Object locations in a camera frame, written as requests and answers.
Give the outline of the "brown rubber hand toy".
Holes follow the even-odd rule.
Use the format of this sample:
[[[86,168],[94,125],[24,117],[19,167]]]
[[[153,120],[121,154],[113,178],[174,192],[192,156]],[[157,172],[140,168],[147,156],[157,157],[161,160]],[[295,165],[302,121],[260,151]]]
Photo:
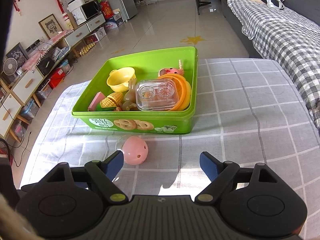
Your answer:
[[[137,79],[130,79],[129,80],[129,90],[124,95],[122,110],[123,111],[130,111],[131,109],[137,108],[136,105],[136,82]]]

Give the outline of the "toy corn cob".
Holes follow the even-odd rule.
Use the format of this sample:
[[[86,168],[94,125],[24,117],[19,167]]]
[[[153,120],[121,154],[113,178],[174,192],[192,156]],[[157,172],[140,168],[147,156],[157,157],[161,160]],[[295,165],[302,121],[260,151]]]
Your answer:
[[[97,106],[95,111],[96,112],[111,112],[115,111],[116,108],[121,106],[121,102],[123,100],[123,93],[122,92],[114,92],[103,100],[101,100]]]

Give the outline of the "pink card box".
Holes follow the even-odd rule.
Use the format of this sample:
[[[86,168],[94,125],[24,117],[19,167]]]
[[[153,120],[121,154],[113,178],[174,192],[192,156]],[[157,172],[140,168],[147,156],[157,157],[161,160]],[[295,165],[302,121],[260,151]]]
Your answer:
[[[97,105],[105,98],[105,95],[102,92],[98,92],[91,103],[88,106],[89,112],[94,112],[96,110]]]

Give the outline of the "orange toy lid dish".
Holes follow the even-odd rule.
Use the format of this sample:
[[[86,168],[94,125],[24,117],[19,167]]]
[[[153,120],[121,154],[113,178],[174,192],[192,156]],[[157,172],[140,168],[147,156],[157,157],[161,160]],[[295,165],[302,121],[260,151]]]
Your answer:
[[[183,111],[188,108],[191,100],[191,85],[179,74],[164,74],[158,79],[170,79],[176,85],[179,100],[169,111]]]

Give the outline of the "yellow toy pot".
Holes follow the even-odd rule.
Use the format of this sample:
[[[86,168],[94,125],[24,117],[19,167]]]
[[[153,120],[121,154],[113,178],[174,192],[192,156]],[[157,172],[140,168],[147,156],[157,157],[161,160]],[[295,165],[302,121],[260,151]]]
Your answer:
[[[129,90],[129,80],[136,78],[135,69],[132,67],[123,67],[112,70],[106,80],[106,84],[114,92],[125,92]]]

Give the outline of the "clear contact lens case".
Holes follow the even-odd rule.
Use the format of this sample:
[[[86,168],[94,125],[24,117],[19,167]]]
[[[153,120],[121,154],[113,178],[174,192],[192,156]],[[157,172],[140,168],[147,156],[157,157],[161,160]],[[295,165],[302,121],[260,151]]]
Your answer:
[[[168,111],[179,97],[170,79],[143,80],[136,84],[136,105],[140,111]]]

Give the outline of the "pink pig toy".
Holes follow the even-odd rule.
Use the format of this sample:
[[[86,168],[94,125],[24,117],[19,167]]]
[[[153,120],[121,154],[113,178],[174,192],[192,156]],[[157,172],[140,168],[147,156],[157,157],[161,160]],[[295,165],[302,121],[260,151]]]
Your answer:
[[[184,69],[183,69],[183,63],[182,60],[178,61],[178,67],[177,68],[162,68],[158,72],[158,76],[162,76],[165,74],[178,74],[183,76],[184,75]]]

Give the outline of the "pink capsule ball toy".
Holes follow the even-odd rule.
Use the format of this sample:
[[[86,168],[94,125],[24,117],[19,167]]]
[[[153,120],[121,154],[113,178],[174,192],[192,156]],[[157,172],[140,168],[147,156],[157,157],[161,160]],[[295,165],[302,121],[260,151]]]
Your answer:
[[[138,136],[122,136],[116,142],[116,149],[121,150],[124,162],[128,165],[142,164],[149,152],[147,143]]]

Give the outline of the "wooden tv cabinet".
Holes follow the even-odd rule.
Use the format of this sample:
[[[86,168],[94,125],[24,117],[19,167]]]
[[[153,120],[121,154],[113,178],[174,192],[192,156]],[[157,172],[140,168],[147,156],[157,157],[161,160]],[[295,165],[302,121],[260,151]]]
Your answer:
[[[69,53],[77,54],[75,47],[85,37],[91,35],[105,22],[102,13],[77,26],[74,30],[64,30],[51,39],[40,38],[35,41],[30,50],[26,50],[18,40],[26,37],[30,30],[21,25],[20,30],[13,28],[9,35],[14,40],[7,41],[7,46],[1,56],[1,138],[8,134],[16,137],[11,128],[16,119],[26,121],[20,114],[23,106],[30,98],[36,101],[36,90],[39,85],[60,65]],[[18,78],[14,83],[8,83],[3,75],[3,63],[13,57],[18,64]]]

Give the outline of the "small white desk fan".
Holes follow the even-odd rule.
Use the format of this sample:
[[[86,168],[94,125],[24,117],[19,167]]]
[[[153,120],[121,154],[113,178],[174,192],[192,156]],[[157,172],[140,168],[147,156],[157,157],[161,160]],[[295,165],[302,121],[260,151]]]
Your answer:
[[[18,78],[17,75],[18,64],[16,59],[10,57],[3,63],[3,75],[7,79],[8,83],[14,83]]]

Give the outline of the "grey plaid blanket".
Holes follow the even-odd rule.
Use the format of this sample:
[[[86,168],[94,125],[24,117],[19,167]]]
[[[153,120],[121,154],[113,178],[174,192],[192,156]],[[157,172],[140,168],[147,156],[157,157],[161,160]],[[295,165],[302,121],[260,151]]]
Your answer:
[[[264,59],[278,62],[319,128],[319,26],[295,11],[252,0],[226,0],[240,30]]]

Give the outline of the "framed cartoon picture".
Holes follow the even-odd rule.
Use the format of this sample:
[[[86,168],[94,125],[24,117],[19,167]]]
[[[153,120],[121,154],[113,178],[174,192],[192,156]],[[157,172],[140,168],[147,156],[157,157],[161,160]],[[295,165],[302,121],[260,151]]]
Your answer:
[[[53,38],[59,32],[63,31],[63,28],[61,27],[60,23],[58,22],[54,14],[51,14],[46,18],[42,19],[39,22],[39,26],[41,27],[48,39]]]

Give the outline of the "dark grey sofa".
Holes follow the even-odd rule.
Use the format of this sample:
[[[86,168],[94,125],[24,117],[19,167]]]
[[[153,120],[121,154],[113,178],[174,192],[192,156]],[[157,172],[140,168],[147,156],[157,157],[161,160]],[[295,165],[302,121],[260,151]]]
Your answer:
[[[285,0],[284,5],[309,20],[319,24],[319,0]],[[247,50],[250,58],[260,58],[260,54],[253,47],[252,41],[246,37],[241,29],[242,25],[227,5],[227,0],[221,0],[222,13],[238,38]]]

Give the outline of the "black microwave oven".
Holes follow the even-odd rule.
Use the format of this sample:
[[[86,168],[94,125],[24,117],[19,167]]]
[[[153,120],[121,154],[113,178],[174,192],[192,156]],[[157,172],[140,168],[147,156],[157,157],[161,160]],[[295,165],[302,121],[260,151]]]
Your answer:
[[[87,20],[90,20],[95,15],[101,12],[98,0],[87,2],[72,11],[73,18],[77,25],[81,25]]]

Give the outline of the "white printer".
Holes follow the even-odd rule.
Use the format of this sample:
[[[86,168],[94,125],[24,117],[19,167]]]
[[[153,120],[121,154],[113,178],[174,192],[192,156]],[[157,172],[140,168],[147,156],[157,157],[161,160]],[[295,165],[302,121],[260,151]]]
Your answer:
[[[72,12],[73,10],[75,10],[76,8],[88,3],[88,2],[91,2],[91,1],[94,1],[94,0],[71,0],[69,3],[68,3],[68,11],[69,12]]]

